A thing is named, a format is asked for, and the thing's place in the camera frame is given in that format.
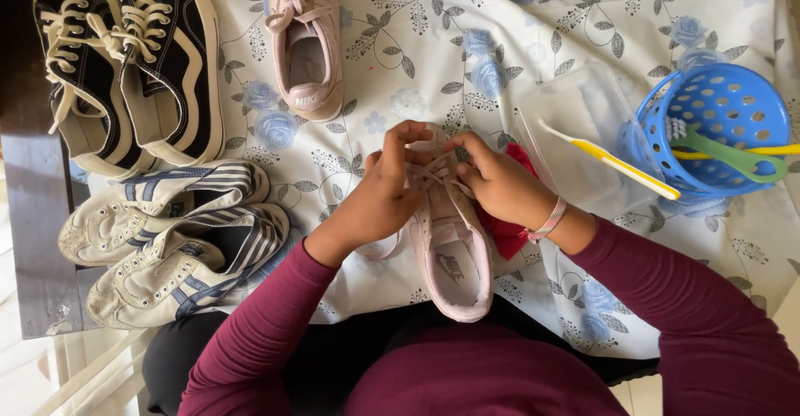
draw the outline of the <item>pink bracelet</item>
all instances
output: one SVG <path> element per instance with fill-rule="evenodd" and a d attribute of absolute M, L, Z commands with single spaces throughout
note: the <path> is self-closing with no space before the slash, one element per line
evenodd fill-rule
<path fill-rule="evenodd" d="M 565 211 L 566 200 L 564 200 L 563 197 L 558 196 L 558 201 L 555 203 L 553 213 L 550 214 L 550 218 L 547 219 L 547 222 L 545 222 L 544 225 L 536 231 L 533 231 L 529 228 L 525 229 L 525 233 L 528 235 L 528 241 L 538 244 L 543 237 L 546 237 L 551 231 L 553 231 L 553 228 L 558 225 L 558 222 L 561 221 Z"/>

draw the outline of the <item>toothbrush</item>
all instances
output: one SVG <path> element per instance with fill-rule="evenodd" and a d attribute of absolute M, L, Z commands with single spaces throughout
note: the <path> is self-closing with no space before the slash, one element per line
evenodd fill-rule
<path fill-rule="evenodd" d="M 564 133 L 561 133 L 555 128 L 552 128 L 551 126 L 547 125 L 544 120 L 540 119 L 539 124 L 542 124 L 542 126 L 548 132 L 553 133 L 554 135 L 571 143 L 572 145 L 575 145 L 576 147 L 580 148 L 589 155 L 594 156 L 601 162 L 607 164 L 608 166 L 611 166 L 614 169 L 617 169 L 619 172 L 629 176 L 635 181 L 641 183 L 642 185 L 645 185 L 647 188 L 652 189 L 659 195 L 663 196 L 665 199 L 677 200 L 678 198 L 680 198 L 681 193 L 677 189 L 667 185 L 666 183 L 662 183 L 661 181 L 656 180 L 650 175 L 647 175 L 644 172 L 636 169 L 635 167 L 625 163 L 624 161 L 618 159 L 616 156 L 611 155 L 607 150 L 605 150 L 605 148 L 602 148 L 588 140 L 582 140 L 574 138 L 572 136 L 565 135 Z"/>
<path fill-rule="evenodd" d="M 666 140 L 670 142 L 670 147 L 688 147 L 705 153 L 731 166 L 756 183 L 775 183 L 781 180 L 789 171 L 786 163 L 774 156 L 745 152 L 701 136 L 695 132 L 691 125 L 687 125 L 685 120 L 667 116 L 665 118 L 665 128 Z M 758 163 L 762 161 L 771 163 L 775 167 L 775 172 L 767 175 L 757 175 L 750 171 L 755 170 L 753 167 L 757 168 Z"/>
<path fill-rule="evenodd" d="M 758 155 L 798 155 L 800 154 L 800 144 L 782 145 L 779 147 L 746 148 L 743 151 L 757 153 Z M 672 154 L 679 160 L 710 160 L 714 158 L 702 152 L 684 152 L 682 150 L 673 150 Z"/>

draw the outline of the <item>black pants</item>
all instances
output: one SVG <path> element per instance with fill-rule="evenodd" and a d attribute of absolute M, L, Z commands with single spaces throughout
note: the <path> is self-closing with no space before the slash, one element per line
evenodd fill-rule
<path fill-rule="evenodd" d="M 142 365 L 150 402 L 147 410 L 178 414 L 189 370 L 205 344 L 228 317 L 222 312 L 189 316 L 158 330 Z M 531 319 L 506 299 L 495 295 L 484 322 L 504 326 L 523 337 L 560 347 L 583 361 L 607 384 L 655 373 L 658 358 L 625 360 L 580 353 L 556 334 Z M 300 344 L 281 371 L 295 415 L 334 415 L 362 374 L 385 352 L 403 346 L 416 333 L 432 326 L 455 323 L 432 302 L 358 314 L 332 326 L 308 326 Z"/>

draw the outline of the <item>floral tablecloth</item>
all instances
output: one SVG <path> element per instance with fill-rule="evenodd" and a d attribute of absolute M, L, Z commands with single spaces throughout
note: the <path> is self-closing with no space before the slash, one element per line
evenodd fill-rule
<path fill-rule="evenodd" d="M 232 292 L 241 301 L 323 221 L 363 175 L 363 158 L 407 118 L 477 131 L 498 150 L 514 139 L 516 105 L 538 83 L 600 60 L 635 108 L 675 68 L 733 62 L 773 81 L 795 122 L 800 87 L 787 0 L 341 0 L 342 116 L 309 123 L 275 93 L 263 0 L 213 0 L 221 23 L 225 156 L 257 161 L 270 201 L 284 207 L 290 242 Z M 319 67 L 308 64 L 309 68 Z M 795 135 L 800 125 L 795 125 Z M 791 194 L 800 161 L 774 188 L 747 196 L 653 200 L 614 222 L 697 258 L 772 314 L 800 273 Z M 658 355 L 658 332 L 552 246 L 528 245 L 495 291 L 583 352 Z M 390 257 L 351 256 L 314 323 L 428 299 L 403 233 Z"/>

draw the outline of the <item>sneaker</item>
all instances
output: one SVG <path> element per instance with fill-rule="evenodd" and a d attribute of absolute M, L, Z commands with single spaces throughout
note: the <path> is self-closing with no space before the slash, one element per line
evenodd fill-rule
<path fill-rule="evenodd" d="M 136 139 L 153 155 L 194 166 L 223 153 L 218 23 L 211 0 L 119 0 L 114 36 Z"/>
<path fill-rule="evenodd" d="M 406 186 L 426 193 L 407 226 L 417 265 L 436 307 L 448 318 L 475 322 L 492 304 L 494 271 L 486 233 L 458 181 L 455 153 L 444 154 L 448 136 L 428 124 L 434 138 L 406 147 L 431 155 L 429 165 L 410 165 Z"/>
<path fill-rule="evenodd" d="M 194 237 L 185 231 L 204 230 Z M 95 283 L 92 319 L 112 329 L 162 326 L 214 304 L 283 246 L 289 218 L 257 204 L 200 214 L 131 253 Z"/>
<path fill-rule="evenodd" d="M 122 64 L 106 51 L 121 21 L 116 0 L 34 0 L 34 17 L 53 83 L 50 133 L 61 131 L 70 159 L 117 179 L 153 168 L 156 158 L 136 145 L 116 81 Z"/>
<path fill-rule="evenodd" d="M 327 122 L 342 111 L 344 82 L 339 57 L 339 0 L 269 0 L 281 96 L 295 113 Z"/>
<path fill-rule="evenodd" d="M 200 213 L 265 201 L 270 179 L 245 160 L 139 175 L 91 196 L 66 220 L 58 247 L 83 266 L 113 265 Z"/>

